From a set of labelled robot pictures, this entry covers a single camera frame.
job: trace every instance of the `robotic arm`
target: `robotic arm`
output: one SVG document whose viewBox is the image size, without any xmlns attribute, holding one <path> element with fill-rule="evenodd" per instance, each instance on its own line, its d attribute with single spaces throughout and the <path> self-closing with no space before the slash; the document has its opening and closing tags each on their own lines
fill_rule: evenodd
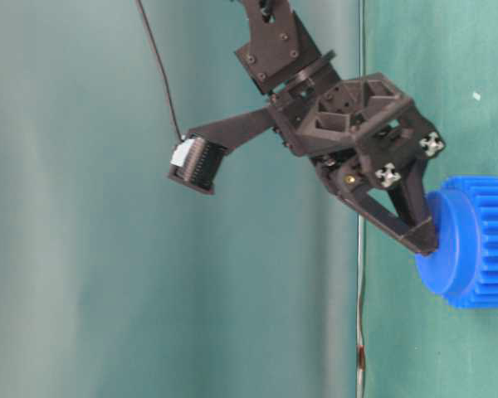
<svg viewBox="0 0 498 398">
<path fill-rule="evenodd" d="M 344 204 L 411 251 L 435 251 L 422 176 L 445 148 L 436 127 L 382 74 L 341 80 L 334 52 L 320 53 L 287 0 L 242 3 L 251 40 L 236 55 L 268 105 L 190 129 L 168 176 L 213 194 L 223 158 L 273 129 Z M 388 193 L 397 214 L 369 195 L 373 189 Z"/>
</svg>

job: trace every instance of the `white label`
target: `white label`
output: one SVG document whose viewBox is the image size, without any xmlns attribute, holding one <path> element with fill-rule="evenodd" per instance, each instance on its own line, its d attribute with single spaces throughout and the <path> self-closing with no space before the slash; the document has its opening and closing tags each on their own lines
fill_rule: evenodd
<svg viewBox="0 0 498 398">
<path fill-rule="evenodd" d="M 174 166 L 182 167 L 184 165 L 184 161 L 186 160 L 194 141 L 195 139 L 187 139 L 175 148 L 171 162 Z"/>
</svg>

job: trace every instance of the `blue gear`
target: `blue gear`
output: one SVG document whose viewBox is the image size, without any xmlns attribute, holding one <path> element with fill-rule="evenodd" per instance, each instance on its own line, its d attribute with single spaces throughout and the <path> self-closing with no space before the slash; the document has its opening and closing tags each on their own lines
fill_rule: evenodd
<svg viewBox="0 0 498 398">
<path fill-rule="evenodd" d="M 498 308 L 498 177 L 452 177 L 427 196 L 439 249 L 417 255 L 423 283 L 456 308 Z"/>
</svg>

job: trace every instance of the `teal backdrop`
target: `teal backdrop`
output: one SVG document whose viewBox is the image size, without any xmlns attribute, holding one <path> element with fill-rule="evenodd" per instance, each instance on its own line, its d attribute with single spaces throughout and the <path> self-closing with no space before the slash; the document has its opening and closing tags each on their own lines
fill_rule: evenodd
<svg viewBox="0 0 498 398">
<path fill-rule="evenodd" d="M 382 71 L 441 131 L 427 190 L 498 175 L 498 0 L 366 0 L 367 72 Z M 413 257 L 367 229 L 368 398 L 498 397 L 498 310 L 448 307 Z"/>
<path fill-rule="evenodd" d="M 293 4 L 357 75 L 358 1 Z M 185 129 L 262 105 L 240 5 L 144 5 Z M 355 214 L 273 133 L 214 197 L 173 144 L 132 0 L 0 1 L 0 398 L 354 396 Z"/>
</svg>

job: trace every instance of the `screw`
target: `screw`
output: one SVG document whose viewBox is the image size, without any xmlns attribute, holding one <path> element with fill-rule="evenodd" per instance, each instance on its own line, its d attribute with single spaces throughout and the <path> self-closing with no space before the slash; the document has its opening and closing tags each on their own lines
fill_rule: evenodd
<svg viewBox="0 0 498 398">
<path fill-rule="evenodd" d="M 333 158 L 326 158 L 325 159 L 325 166 L 326 167 L 332 167 L 335 165 L 335 160 Z"/>
<path fill-rule="evenodd" d="M 349 175 L 345 177 L 345 182 L 347 182 L 348 184 L 354 184 L 356 182 L 356 177 Z"/>
</svg>

